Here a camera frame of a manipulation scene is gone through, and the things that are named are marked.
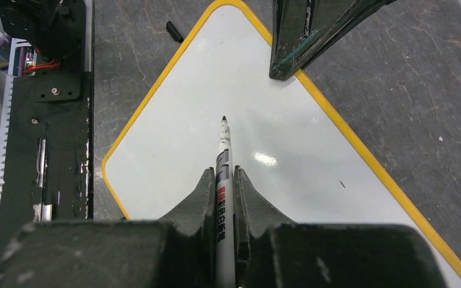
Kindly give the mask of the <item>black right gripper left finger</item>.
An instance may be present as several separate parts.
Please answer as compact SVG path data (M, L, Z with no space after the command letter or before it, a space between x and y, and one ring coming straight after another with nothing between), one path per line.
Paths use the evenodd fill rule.
M23 226L0 256L0 287L212 287L213 168L155 221Z

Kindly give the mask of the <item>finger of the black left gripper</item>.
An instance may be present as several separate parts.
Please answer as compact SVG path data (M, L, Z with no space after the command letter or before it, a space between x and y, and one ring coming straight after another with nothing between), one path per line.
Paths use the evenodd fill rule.
M285 81L392 0L274 1L269 77Z

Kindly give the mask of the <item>white whiteboard marker pen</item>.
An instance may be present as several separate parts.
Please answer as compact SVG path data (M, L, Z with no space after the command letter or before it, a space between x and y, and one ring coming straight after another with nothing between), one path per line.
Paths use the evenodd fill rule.
M236 287L234 232L234 166L231 134L225 116L220 123L215 161L215 287Z

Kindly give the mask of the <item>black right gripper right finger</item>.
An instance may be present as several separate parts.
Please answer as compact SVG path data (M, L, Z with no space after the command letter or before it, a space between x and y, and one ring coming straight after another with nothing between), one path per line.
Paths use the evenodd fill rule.
M446 287L427 242L399 224L296 223L234 170L241 287Z

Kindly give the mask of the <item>white whiteboard with yellow frame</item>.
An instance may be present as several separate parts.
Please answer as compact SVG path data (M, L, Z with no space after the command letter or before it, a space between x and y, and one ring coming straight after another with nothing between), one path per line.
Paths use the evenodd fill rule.
M242 1L204 11L102 161L124 215L155 220L215 163L227 117L233 162L299 222L394 223L418 230L446 283L461 260L302 71L268 77L271 35Z

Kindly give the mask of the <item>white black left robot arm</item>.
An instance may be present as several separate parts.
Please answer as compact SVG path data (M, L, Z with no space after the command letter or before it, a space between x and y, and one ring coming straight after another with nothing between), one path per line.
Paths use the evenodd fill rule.
M285 81L389 1L273 1L269 77ZM27 40L49 59L71 56L76 36L59 1L0 1L0 18L11 37Z

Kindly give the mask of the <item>black marker cap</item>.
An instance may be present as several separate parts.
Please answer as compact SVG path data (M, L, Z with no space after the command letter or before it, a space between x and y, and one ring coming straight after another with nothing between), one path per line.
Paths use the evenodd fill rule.
M166 23L166 30L177 43L182 43L184 41L184 37L171 21Z

